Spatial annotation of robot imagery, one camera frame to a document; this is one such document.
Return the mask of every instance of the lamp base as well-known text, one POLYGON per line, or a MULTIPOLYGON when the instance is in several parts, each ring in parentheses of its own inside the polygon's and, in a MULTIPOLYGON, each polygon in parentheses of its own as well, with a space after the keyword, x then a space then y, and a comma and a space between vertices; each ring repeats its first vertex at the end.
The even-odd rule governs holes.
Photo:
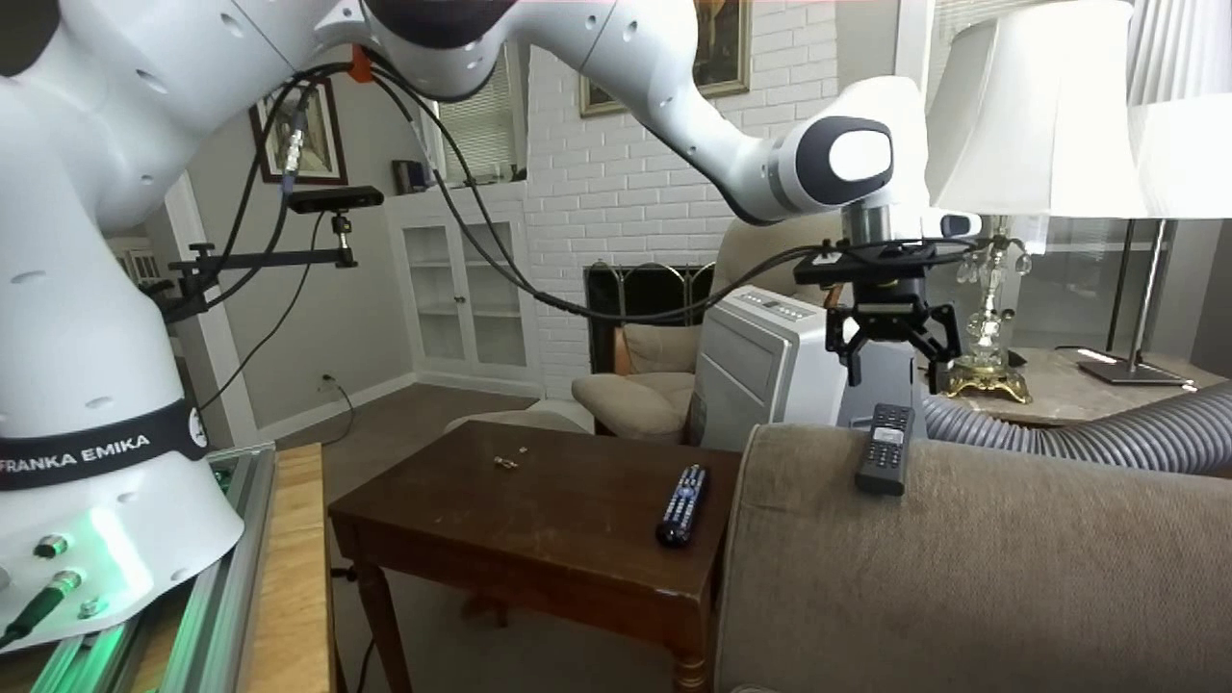
POLYGON ((1108 364, 1104 361, 1078 361, 1078 367, 1090 375, 1103 380, 1109 385, 1188 385, 1189 381, 1179 375, 1170 374, 1151 364, 1138 364, 1138 367, 1130 370, 1130 363, 1117 360, 1108 364))
POLYGON ((1031 403, 1031 393, 1026 390, 1023 374, 1008 367, 971 367, 954 364, 946 374, 946 397, 957 397, 960 392, 973 387, 984 392, 1004 392, 1021 404, 1031 403))

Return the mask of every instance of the beige couch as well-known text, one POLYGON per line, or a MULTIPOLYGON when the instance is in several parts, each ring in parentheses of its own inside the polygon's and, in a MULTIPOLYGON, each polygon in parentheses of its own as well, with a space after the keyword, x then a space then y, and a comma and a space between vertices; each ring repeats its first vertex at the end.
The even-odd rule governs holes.
POLYGON ((1232 691, 1232 481, 919 441, 876 498, 866 439, 754 430, 716 692, 1232 691))
MULTIPOLYGON (((732 222, 715 260, 711 291, 728 286, 758 263, 788 248, 838 240, 843 236, 837 213, 800 217, 769 227, 732 222)), ((785 263, 756 276, 753 285, 819 302, 817 287, 797 287, 785 263)), ((573 398, 595 420, 621 438, 681 443, 692 398, 694 365, 701 327, 626 324, 623 340, 630 372, 595 374, 573 381, 573 398)))

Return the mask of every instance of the brass lamp base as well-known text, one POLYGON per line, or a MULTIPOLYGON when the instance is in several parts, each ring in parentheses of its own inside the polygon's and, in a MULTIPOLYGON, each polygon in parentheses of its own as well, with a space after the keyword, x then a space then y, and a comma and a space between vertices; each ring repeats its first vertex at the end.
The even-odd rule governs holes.
POLYGON ((972 367, 954 364, 946 374, 946 397, 957 397, 968 387, 984 392, 1002 391, 1023 404, 1031 403, 1031 393, 1026 391, 1026 379, 1023 374, 1008 367, 972 367))

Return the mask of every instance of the black remote control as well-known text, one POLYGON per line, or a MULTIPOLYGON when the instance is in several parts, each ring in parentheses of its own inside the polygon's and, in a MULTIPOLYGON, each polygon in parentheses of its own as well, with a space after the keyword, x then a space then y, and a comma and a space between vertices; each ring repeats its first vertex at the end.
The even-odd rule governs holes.
POLYGON ((692 520, 705 491, 706 470, 701 465, 685 467, 685 471, 680 472, 680 481, 676 482, 676 490, 668 499, 668 509, 663 513, 663 522, 654 528, 654 536, 659 544, 670 547, 689 544, 692 535, 692 520))
POLYGON ((877 404, 872 408, 869 448, 855 472, 855 486, 865 493, 902 496, 907 490, 907 444, 915 412, 910 407, 877 404))

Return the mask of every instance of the brown floor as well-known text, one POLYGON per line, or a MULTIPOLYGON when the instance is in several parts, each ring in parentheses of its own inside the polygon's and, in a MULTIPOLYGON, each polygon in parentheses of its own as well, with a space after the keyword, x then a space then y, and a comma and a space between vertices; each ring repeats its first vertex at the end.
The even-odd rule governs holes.
MULTIPOLYGON (((457 417, 522 409, 533 400, 413 385, 356 411, 351 433, 324 451, 325 496, 333 501, 440 435, 457 417)), ((278 440, 278 448, 338 437, 346 414, 278 440)), ((331 561, 346 562, 330 545, 331 561)), ((510 625, 462 620, 466 594, 389 573, 415 693, 658 693, 671 689, 671 660, 649 645, 553 617, 513 610, 510 625)), ((351 693, 371 638, 355 586, 334 583, 334 631, 351 693)), ((389 688, 373 654, 363 693, 389 688)))

